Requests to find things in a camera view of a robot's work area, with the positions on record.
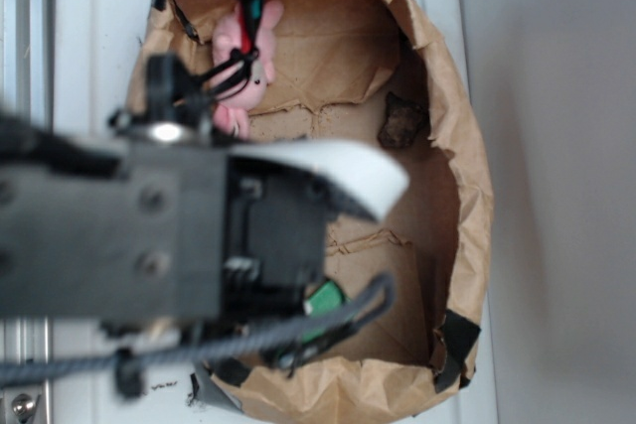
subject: metal bracket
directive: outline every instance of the metal bracket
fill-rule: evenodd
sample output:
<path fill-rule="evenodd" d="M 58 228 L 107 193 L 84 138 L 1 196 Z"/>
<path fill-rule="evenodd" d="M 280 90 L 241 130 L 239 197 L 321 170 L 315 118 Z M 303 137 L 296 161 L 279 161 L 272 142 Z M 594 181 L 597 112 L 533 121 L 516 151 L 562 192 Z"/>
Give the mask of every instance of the metal bracket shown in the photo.
<path fill-rule="evenodd" d="M 50 127 L 53 111 L 54 0 L 2 0 L 0 9 L 0 105 Z M 51 354 L 48 320 L 0 321 L 0 356 L 24 362 Z M 51 387 L 0 390 L 0 424 L 51 422 Z"/>
<path fill-rule="evenodd" d="M 51 357 L 49 320 L 6 320 L 0 326 L 3 360 L 25 362 Z M 7 387 L 0 392 L 0 424 L 51 422 L 51 384 Z"/>

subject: red wire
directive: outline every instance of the red wire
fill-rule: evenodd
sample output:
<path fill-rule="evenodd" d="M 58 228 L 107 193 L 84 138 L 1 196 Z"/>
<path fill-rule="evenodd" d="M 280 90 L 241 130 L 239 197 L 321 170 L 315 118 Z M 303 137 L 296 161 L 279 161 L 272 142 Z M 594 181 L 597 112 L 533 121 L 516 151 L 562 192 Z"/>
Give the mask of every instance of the red wire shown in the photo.
<path fill-rule="evenodd" d="M 244 54 L 251 50 L 251 42 L 245 28 L 245 19 L 242 12 L 242 5 L 238 9 L 238 24 L 240 25 L 240 51 Z"/>

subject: brown paper bag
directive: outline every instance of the brown paper bag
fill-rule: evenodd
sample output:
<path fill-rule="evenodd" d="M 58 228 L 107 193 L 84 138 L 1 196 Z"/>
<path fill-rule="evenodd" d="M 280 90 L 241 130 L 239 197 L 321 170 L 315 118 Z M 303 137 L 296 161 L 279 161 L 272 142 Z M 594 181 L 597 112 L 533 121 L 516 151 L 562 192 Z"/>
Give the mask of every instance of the brown paper bag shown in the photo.
<path fill-rule="evenodd" d="M 327 275 L 356 295 L 390 270 L 399 299 L 291 378 L 257 365 L 239 379 L 217 370 L 212 380 L 266 421 L 395 421 L 443 401 L 474 373 L 493 215 L 482 138 L 442 36 L 413 0 L 282 1 L 277 78 L 252 112 L 255 141 L 306 135 L 380 147 L 388 91 L 428 107 L 429 127 L 389 151 L 411 184 L 386 221 L 342 217 L 328 230 Z M 173 50 L 193 72 L 212 66 L 212 32 L 234 3 L 153 0 L 131 109 L 144 107 L 149 54 Z"/>

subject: gray wall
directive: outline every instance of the gray wall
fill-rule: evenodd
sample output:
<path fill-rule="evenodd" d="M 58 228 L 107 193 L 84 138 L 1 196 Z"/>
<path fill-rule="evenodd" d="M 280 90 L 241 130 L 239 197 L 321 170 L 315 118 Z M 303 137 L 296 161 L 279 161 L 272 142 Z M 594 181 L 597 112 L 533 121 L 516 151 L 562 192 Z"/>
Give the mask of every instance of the gray wall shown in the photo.
<path fill-rule="evenodd" d="M 636 0 L 462 0 L 502 424 L 636 422 Z"/>

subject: pink toy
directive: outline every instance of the pink toy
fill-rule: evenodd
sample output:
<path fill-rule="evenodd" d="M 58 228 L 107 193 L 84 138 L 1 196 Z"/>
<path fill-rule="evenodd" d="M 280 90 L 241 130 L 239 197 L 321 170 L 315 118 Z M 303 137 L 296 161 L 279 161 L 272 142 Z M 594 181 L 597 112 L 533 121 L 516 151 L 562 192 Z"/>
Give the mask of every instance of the pink toy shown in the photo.
<path fill-rule="evenodd" d="M 233 49 L 240 49 L 239 4 L 235 10 L 223 17 L 212 34 L 212 60 L 219 65 L 230 58 Z M 249 138 L 248 111 L 258 106 L 262 101 L 267 85 L 276 77 L 274 69 L 274 51 L 276 38 L 272 29 L 278 24 L 283 13 L 283 5 L 279 0 L 271 0 L 263 6 L 260 28 L 256 35 L 256 46 L 260 53 L 251 67 L 249 84 L 234 96 L 242 84 L 223 94 L 227 99 L 221 99 L 213 116 L 215 126 L 228 134 L 234 134 L 241 139 Z M 231 76 L 239 67 L 229 69 L 212 79 L 212 85 L 219 84 Z"/>

